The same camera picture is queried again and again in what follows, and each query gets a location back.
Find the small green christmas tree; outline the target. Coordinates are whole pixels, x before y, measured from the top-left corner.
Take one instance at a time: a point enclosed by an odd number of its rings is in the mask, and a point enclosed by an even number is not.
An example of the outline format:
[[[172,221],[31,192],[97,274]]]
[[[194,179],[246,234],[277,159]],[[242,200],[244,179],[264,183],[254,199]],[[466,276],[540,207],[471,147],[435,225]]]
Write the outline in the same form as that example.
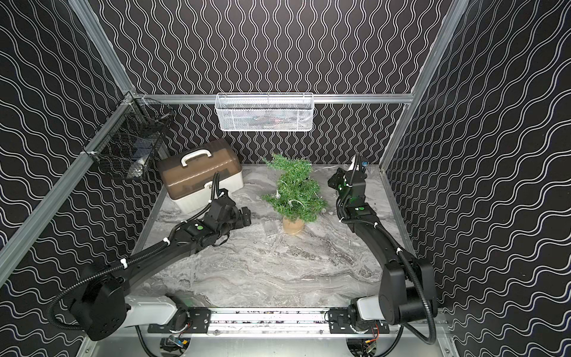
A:
[[[306,223],[316,221],[327,208],[318,182],[311,177],[312,163],[275,153],[266,164],[279,171],[280,177],[275,192],[263,195],[263,200],[281,215],[284,232],[296,235],[302,232]]]

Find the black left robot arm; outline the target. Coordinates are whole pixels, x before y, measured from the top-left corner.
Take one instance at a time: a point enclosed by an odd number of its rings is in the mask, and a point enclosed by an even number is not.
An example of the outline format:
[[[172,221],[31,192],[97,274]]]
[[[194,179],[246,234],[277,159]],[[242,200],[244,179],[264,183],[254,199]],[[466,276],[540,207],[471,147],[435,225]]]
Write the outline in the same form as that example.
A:
[[[126,321],[132,305],[126,297],[144,282],[172,264],[229,238],[233,230],[251,225],[251,210],[238,208],[223,195],[202,215],[177,224],[168,237],[155,245],[106,266],[92,264],[80,275],[82,284],[67,296],[68,311],[79,329],[99,341],[111,336]]]

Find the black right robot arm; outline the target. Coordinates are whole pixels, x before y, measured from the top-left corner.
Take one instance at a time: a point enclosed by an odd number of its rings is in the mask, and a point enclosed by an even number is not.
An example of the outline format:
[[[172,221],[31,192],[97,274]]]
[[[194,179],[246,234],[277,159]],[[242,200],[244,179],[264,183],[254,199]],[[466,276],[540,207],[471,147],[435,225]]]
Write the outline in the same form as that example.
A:
[[[366,178],[362,170],[339,168],[327,184],[338,193],[339,221],[366,244],[382,268],[373,306],[392,325],[421,320],[434,324],[438,314],[434,268],[404,249],[382,225],[367,202]]]

